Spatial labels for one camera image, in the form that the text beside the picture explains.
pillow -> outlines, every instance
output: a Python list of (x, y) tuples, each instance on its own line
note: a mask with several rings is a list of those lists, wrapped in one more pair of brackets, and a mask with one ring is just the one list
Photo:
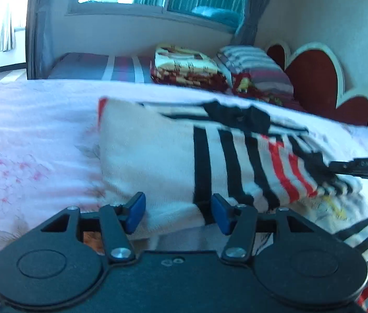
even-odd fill
[(261, 91), (293, 94), (288, 76), (263, 50), (252, 46), (226, 46), (218, 58), (233, 74), (249, 73), (250, 80)]

heart-shaped headboard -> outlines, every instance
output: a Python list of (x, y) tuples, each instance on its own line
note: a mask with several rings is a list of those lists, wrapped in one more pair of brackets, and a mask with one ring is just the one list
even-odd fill
[(329, 47), (309, 43), (292, 55), (283, 41), (274, 41), (267, 54), (294, 86), (294, 98), (308, 113), (351, 125), (368, 125), (368, 91), (345, 91), (342, 66)]

metal screw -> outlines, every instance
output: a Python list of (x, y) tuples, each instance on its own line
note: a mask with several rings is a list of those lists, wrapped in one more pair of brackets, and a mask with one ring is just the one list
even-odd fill
[(177, 257), (174, 260), (172, 260), (172, 262), (175, 263), (175, 264), (182, 264), (182, 263), (184, 263), (184, 258)]
[(172, 266), (172, 260), (171, 259), (162, 260), (161, 265), (163, 265), (165, 267), (171, 267)]
[(115, 248), (110, 252), (110, 255), (116, 259), (127, 259), (131, 256), (132, 251), (128, 248)]
[(246, 256), (246, 251), (241, 247), (232, 247), (226, 250), (228, 257), (240, 258)]

pink flower print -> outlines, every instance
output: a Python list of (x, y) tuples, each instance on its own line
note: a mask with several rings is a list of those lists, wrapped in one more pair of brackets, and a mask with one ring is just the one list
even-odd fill
[(19, 164), (19, 168), (23, 170), (25, 168), (30, 168), (30, 166), (29, 166), (29, 163), (22, 162), (22, 163)]
[(32, 179), (35, 181), (40, 181), (43, 177), (43, 174), (39, 171), (36, 171), (35, 174), (33, 174)]

bed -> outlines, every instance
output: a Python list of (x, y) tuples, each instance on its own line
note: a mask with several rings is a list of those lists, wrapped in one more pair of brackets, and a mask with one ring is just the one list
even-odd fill
[[(144, 83), (37, 80), (0, 84), (0, 248), (60, 210), (83, 212), (104, 204), (98, 155), (97, 105), (101, 96), (132, 102), (255, 105), (306, 125), (336, 143), (341, 160), (368, 156), (368, 129), (345, 125), (234, 96)], [(368, 180), (363, 182), (368, 202)], [(225, 239), (214, 225), (135, 242), (142, 248), (216, 249)]]
[(108, 56), (67, 53), (52, 68), (48, 79), (81, 79), (151, 83), (150, 63), (146, 56)]
[[(273, 90), (271, 99), (278, 98), (278, 105), (339, 122), (368, 126), (368, 91), (360, 88), (346, 91), (342, 66), (329, 47), (321, 43), (309, 43), (291, 53), (289, 46), (278, 40), (272, 41), (265, 51), (293, 85), (293, 94)], [(249, 98), (232, 89), (232, 72), (223, 64), (219, 53), (213, 60), (226, 76), (229, 85), (227, 94)], [(48, 79), (153, 83), (150, 69), (153, 60), (153, 57), (148, 56), (67, 53), (54, 64)], [(251, 98), (275, 104), (268, 95)]]

